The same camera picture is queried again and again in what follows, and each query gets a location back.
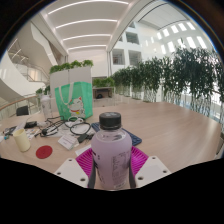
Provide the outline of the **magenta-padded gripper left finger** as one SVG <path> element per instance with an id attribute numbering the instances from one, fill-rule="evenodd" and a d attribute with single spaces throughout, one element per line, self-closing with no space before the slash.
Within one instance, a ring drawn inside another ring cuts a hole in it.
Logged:
<path id="1" fill-rule="evenodd" d="M 96 170 L 92 149 L 87 149 L 77 158 L 68 158 L 54 174 L 81 187 L 93 188 L 96 181 Z"/>

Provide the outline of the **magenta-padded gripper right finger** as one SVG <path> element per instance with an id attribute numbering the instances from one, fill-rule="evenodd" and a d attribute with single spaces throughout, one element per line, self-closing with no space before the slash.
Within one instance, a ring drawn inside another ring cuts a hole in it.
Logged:
<path id="1" fill-rule="evenodd" d="M 157 156 L 148 156 L 137 147 L 132 147 L 129 165 L 131 188 L 143 187 L 169 174 L 169 169 Z"/>

